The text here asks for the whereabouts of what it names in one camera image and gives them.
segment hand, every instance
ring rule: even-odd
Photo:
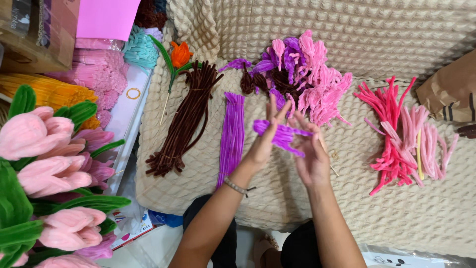
[[[271,149],[273,148],[274,135],[278,129],[278,124],[284,119],[286,112],[291,107],[291,101],[287,101],[281,111],[276,110],[276,97],[274,94],[269,95],[269,103],[266,104],[266,119],[270,122],[269,127],[263,133],[263,136],[258,136],[251,146],[250,150],[243,158],[244,163],[251,164],[252,172],[256,173],[263,168],[269,161],[271,156]]]
[[[303,115],[296,111],[294,118],[288,119],[289,124],[296,128],[296,120],[303,130],[313,132],[311,137],[301,137],[296,149],[304,152],[306,156],[295,156],[297,173],[307,188],[315,186],[330,186],[330,160],[326,153],[326,144],[319,127],[306,123]]]

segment pink paper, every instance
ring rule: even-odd
[[[77,38],[127,41],[140,0],[81,0]]]

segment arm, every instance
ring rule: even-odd
[[[305,123],[299,112],[296,112],[295,116],[303,129],[314,133],[312,137],[303,138],[297,146],[297,149],[305,152],[306,157],[296,157],[295,161],[309,195],[322,266],[366,268],[364,258],[340,212],[332,190],[330,160],[325,150],[324,137],[315,124]],[[289,122],[291,126],[296,127],[294,120]]]
[[[270,96],[267,105],[267,118],[271,122],[262,137],[256,138],[250,151],[230,175],[229,179],[243,189],[247,189],[254,174],[269,160],[271,141],[278,128],[278,122],[284,119],[291,102],[278,113],[276,99]],[[218,247],[235,216],[243,195],[223,184],[193,218],[169,265],[170,268],[206,267],[213,252]]]

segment orange tulip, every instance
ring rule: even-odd
[[[172,65],[178,69],[188,63],[193,53],[188,50],[188,45],[185,42],[182,42],[180,46],[174,41],[170,44],[174,47],[171,55]]]

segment person's right hand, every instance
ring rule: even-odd
[[[314,133],[310,137],[301,137],[296,149],[304,152],[305,157],[295,156],[297,173],[307,188],[315,186],[330,186],[330,160],[324,149],[326,144],[319,127],[306,123],[303,115],[296,111],[294,118],[288,119],[289,124],[297,128],[298,121],[305,131]]]

